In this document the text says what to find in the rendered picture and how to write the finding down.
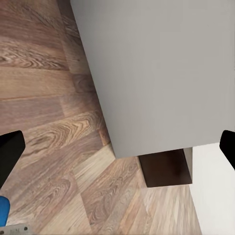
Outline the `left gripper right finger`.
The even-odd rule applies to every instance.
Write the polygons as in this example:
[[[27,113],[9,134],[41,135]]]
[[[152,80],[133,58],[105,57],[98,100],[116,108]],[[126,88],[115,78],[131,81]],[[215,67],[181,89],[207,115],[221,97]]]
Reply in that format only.
[[[223,130],[219,147],[235,170],[235,132]]]

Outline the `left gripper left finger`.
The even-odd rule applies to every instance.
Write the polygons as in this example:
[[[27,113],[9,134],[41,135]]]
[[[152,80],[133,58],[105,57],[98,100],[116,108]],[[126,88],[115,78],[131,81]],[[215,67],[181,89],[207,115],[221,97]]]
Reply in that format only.
[[[0,189],[25,150],[21,130],[0,136]]]

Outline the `sandal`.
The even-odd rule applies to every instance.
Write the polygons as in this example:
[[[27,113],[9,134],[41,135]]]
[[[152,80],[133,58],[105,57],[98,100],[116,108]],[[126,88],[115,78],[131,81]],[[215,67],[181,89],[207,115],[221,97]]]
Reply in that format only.
[[[6,225],[10,210],[10,202],[7,197],[0,196],[0,227]]]

